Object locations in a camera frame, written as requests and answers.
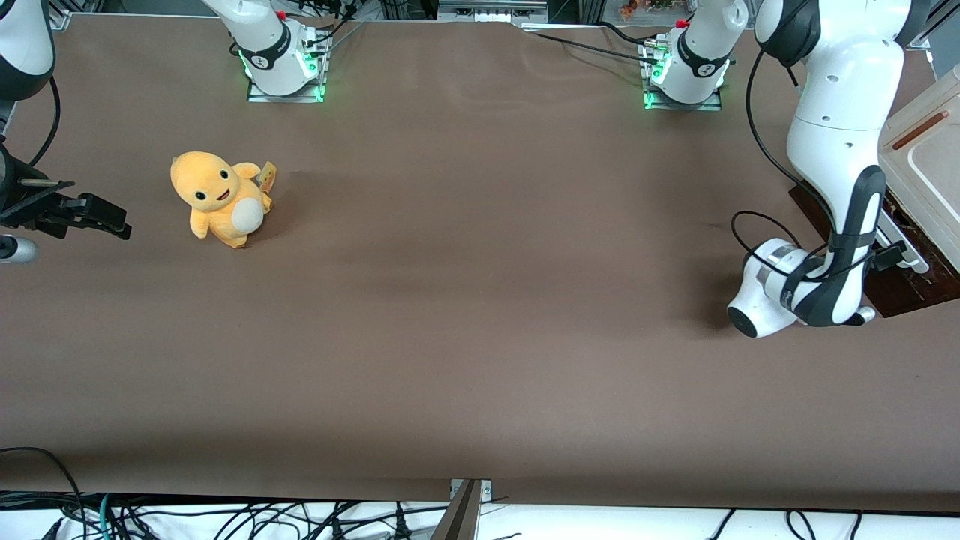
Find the white floor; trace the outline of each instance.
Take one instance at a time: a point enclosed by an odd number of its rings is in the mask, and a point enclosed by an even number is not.
[[[405,503],[405,509],[434,506],[436,503]],[[163,506],[144,508],[174,512],[201,512],[213,509],[239,509],[243,505]],[[308,504],[310,517],[321,521],[332,510],[332,503]],[[393,503],[362,503],[345,513],[342,519],[364,519],[395,512]],[[485,504],[482,508],[477,540],[499,540],[520,533],[516,540],[706,540],[714,533],[726,510],[688,508],[618,508],[591,506],[545,506],[529,504]],[[296,508],[294,515],[303,516]],[[412,530],[427,528],[440,521],[442,512],[409,515]],[[846,540],[850,536],[854,516],[841,513],[807,513],[817,540]],[[0,540],[37,540],[60,517],[56,510],[0,511]],[[210,540],[229,519],[229,515],[203,517],[147,516],[144,521],[163,540]],[[96,520],[92,513],[90,519]],[[306,524],[293,518],[281,518],[306,533]],[[799,519],[795,527],[806,531]],[[375,524],[361,528],[350,540],[384,538],[391,531]],[[64,520],[59,540],[70,540],[82,534],[80,524]],[[231,540],[245,539],[250,525],[237,531]],[[91,531],[90,539],[100,535]],[[256,540],[297,540],[297,532],[286,526],[270,525],[256,535]],[[321,540],[329,540],[328,530]],[[781,511],[738,510],[727,524],[720,540],[791,540]],[[856,540],[956,540],[960,539],[960,518],[902,517],[867,514]]]

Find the plush toy tail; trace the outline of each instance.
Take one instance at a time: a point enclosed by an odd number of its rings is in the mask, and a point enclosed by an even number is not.
[[[276,167],[267,161],[255,182],[260,186],[260,191],[269,194],[270,190],[274,188],[274,180],[276,180]]]

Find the brown paper backdrop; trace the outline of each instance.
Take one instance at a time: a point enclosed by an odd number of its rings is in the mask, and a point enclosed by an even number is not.
[[[726,321],[731,214],[819,243],[747,129],[749,37],[719,113],[644,110],[631,62],[501,24],[368,24],[321,105],[247,104],[228,45],[214,19],[58,36],[41,169],[133,237],[27,233],[42,259],[2,269],[2,445],[56,452],[84,491],[438,500],[493,478],[515,502],[957,509],[960,304],[758,341]],[[782,156],[797,94],[773,61],[756,96]],[[21,104],[15,155],[50,109]],[[249,249],[190,233],[167,176],[188,150],[279,168]],[[65,488],[0,466],[0,488]]]

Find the plush toy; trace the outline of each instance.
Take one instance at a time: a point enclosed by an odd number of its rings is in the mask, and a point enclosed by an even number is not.
[[[206,232],[231,248],[247,245],[247,235],[263,223],[274,202],[276,167],[267,162],[263,170],[253,163],[232,167],[207,152],[187,152],[174,158],[170,180],[177,194],[190,205],[190,230],[198,238]]]

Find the metal bracket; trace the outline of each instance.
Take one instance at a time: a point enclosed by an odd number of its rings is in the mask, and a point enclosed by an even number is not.
[[[489,503],[493,500],[493,482],[492,480],[479,480],[480,481],[480,502]],[[457,490],[460,489],[460,486],[464,484],[464,480],[451,480],[450,481],[450,500],[453,501],[453,498],[457,495]]]
[[[314,78],[306,85],[292,94],[274,96],[255,85],[250,71],[247,71],[247,78],[250,80],[247,101],[251,103],[322,103],[326,95],[326,74],[330,70],[330,51],[333,50],[333,38],[329,37],[330,33],[331,31],[318,30],[312,26],[304,29],[303,40],[314,44],[309,47],[300,47],[303,54],[303,69],[316,71]]]
[[[490,481],[453,480],[450,483],[450,493],[453,500],[430,540],[474,540],[477,521],[480,519],[480,503],[483,497],[492,495]]]
[[[900,227],[894,223],[890,214],[886,210],[880,211],[880,216],[876,220],[876,242],[883,247],[891,246],[902,241],[906,245],[906,251],[903,252],[903,261],[898,262],[900,268],[913,268],[918,274],[924,274],[930,270],[930,265],[920,255],[916,246],[907,238]]]
[[[666,34],[657,34],[653,39],[647,39],[641,45],[636,46],[636,51],[641,58],[653,59],[657,63],[648,63],[641,61],[640,76],[643,79],[643,107],[645,109],[668,109],[668,110],[720,110],[720,89],[716,88],[703,103],[690,105],[687,103],[676,102],[669,97],[663,90],[654,83],[654,80],[663,76],[663,70],[666,67],[666,61],[670,58],[669,45]]]

